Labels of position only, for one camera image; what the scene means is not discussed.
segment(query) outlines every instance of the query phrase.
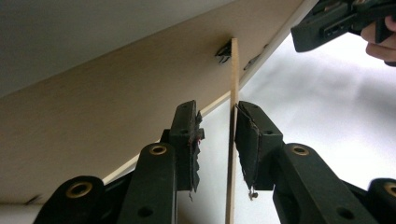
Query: hand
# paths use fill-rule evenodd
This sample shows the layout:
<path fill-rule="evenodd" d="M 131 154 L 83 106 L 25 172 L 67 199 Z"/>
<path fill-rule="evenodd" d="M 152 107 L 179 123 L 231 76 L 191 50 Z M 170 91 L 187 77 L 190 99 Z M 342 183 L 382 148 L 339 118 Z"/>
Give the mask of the hand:
<path fill-rule="evenodd" d="M 388 29 L 393 31 L 393 35 L 380 44 L 375 43 L 375 22 L 361 31 L 361 37 L 368 42 L 366 52 L 368 55 L 382 59 L 385 62 L 396 62 L 396 21 L 391 16 L 385 18 Z"/>

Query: balsa wood strip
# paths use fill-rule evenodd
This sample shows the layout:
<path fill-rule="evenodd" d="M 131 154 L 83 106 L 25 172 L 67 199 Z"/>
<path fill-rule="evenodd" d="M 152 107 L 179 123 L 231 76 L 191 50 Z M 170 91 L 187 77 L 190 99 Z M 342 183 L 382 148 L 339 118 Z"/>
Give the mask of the balsa wood strip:
<path fill-rule="evenodd" d="M 236 172 L 236 148 L 234 143 L 236 128 L 235 105 L 238 103 L 239 92 L 239 49 L 238 39 L 232 39 L 232 74 L 231 74 L 231 94 L 230 94 L 230 138 L 228 150 L 227 169 L 227 196 L 226 196 L 226 217 L 225 223 L 233 224 L 235 208 L 235 172 Z"/>

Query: wooden panel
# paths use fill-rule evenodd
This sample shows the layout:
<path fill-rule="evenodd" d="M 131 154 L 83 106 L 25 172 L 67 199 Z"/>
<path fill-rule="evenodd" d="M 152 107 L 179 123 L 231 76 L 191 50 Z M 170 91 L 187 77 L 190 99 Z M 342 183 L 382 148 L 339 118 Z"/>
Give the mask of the wooden panel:
<path fill-rule="evenodd" d="M 0 202 L 43 202 L 69 178 L 110 174 L 170 127 L 177 105 L 228 91 L 222 45 L 238 38 L 242 69 L 300 4 L 236 1 L 1 98 Z"/>

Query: clamp jaw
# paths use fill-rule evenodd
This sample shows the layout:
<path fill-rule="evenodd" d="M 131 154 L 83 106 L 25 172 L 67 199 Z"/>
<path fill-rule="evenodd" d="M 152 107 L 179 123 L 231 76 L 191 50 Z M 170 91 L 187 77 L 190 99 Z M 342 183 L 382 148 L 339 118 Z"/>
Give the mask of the clamp jaw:
<path fill-rule="evenodd" d="M 108 185 L 94 176 L 64 182 L 40 210 L 43 223 L 177 223 L 177 191 L 196 190 L 201 114 L 190 101 L 177 107 L 160 143 L 144 147 L 136 168 Z"/>
<path fill-rule="evenodd" d="M 319 154 L 285 144 L 257 105 L 239 102 L 236 148 L 247 187 L 273 190 L 283 224 L 396 223 L 396 180 L 376 179 L 368 191 L 340 180 Z"/>

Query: small black clip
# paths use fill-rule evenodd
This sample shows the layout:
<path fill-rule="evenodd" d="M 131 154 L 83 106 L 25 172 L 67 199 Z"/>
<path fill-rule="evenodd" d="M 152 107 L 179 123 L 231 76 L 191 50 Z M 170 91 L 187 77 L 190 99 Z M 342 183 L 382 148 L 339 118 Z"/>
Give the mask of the small black clip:
<path fill-rule="evenodd" d="M 215 56 L 220 58 L 219 63 L 226 63 L 231 58 L 231 40 L 219 49 Z"/>

